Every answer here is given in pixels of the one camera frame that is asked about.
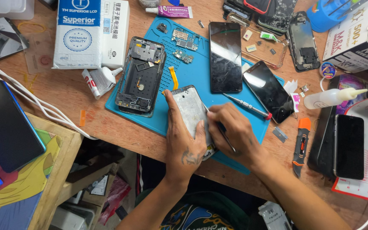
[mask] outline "plastic dropper bottle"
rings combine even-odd
[[[337,106],[344,101],[353,100],[358,94],[367,92],[368,89],[356,90],[355,88],[331,89],[318,92],[305,97],[303,103],[308,109]]]

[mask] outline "yellow flex cable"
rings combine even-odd
[[[172,81],[174,82],[174,87],[172,88],[172,90],[176,90],[178,89],[178,81],[175,75],[174,66],[170,66],[168,67],[168,69],[170,70]]]
[[[41,25],[41,24],[37,24],[37,23],[19,23],[19,24],[18,24],[18,26],[17,26],[17,28],[18,28],[19,32],[21,32],[21,30],[20,30],[19,28],[20,28],[20,27],[21,27],[21,25],[23,25],[23,24],[32,24],[32,25],[38,25],[38,26],[42,27],[42,29],[43,29],[43,30],[38,30],[38,31],[35,31],[34,33],[42,33],[42,32],[44,32],[44,31],[46,30],[45,26],[43,26],[43,25]]]

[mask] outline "wooden workbench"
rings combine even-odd
[[[146,13],[136,0],[130,0],[129,2],[130,25],[128,42],[132,36],[143,37],[156,16],[155,14]],[[316,0],[299,0],[295,11],[305,11],[315,2]],[[197,23],[198,20],[202,20],[204,25],[207,25],[209,21],[224,21],[222,18],[223,0],[184,0],[183,3],[186,6],[192,7],[194,18],[173,18],[173,20],[204,37],[208,37],[208,29],[202,29]],[[170,4],[167,0],[162,0],[161,5]],[[57,12],[50,11],[36,1],[35,17],[32,20],[13,20],[13,22],[16,25],[23,21],[43,24],[50,32],[51,38],[54,41],[56,34],[56,15]],[[31,25],[21,27],[21,32],[23,33],[33,32],[35,30],[39,30],[39,28]],[[314,32],[314,36],[319,55],[322,57],[327,33],[319,34]],[[308,94],[320,92],[320,76],[318,70],[297,73],[289,54],[288,50],[283,66],[273,72],[285,81],[298,79],[299,87],[308,84],[310,89]],[[29,82],[25,83],[24,80],[23,72],[27,72],[27,65],[23,52],[0,60],[0,69],[16,78],[24,86],[29,85]],[[81,73],[82,70],[50,70],[40,73],[32,85],[32,90],[37,97],[62,110],[76,124],[79,121],[80,110],[86,110],[86,125],[82,129],[88,134],[153,159],[164,161],[166,154],[165,137],[106,110],[105,103],[110,92],[105,94],[100,100],[95,100]],[[38,108],[24,100],[21,100],[21,104],[25,111],[44,118],[43,113]],[[299,118],[309,117],[312,124],[317,124],[315,121],[319,117],[320,110],[308,110],[301,104],[299,111]],[[275,123],[271,121],[262,145],[292,172],[292,158],[295,147],[294,137],[298,132],[298,120],[290,117],[279,125],[280,129],[289,136],[289,140],[285,143],[282,143],[271,133],[274,127]],[[309,139],[313,139],[314,137],[315,131],[313,129],[309,134]],[[254,175],[244,175],[217,161],[207,160],[203,162],[196,174],[254,196],[274,200],[271,193]],[[307,166],[302,168],[300,180],[314,190],[324,201],[329,203],[352,228],[360,227],[367,220],[368,201],[332,192],[330,188],[333,181],[324,179],[321,174],[310,170]]]

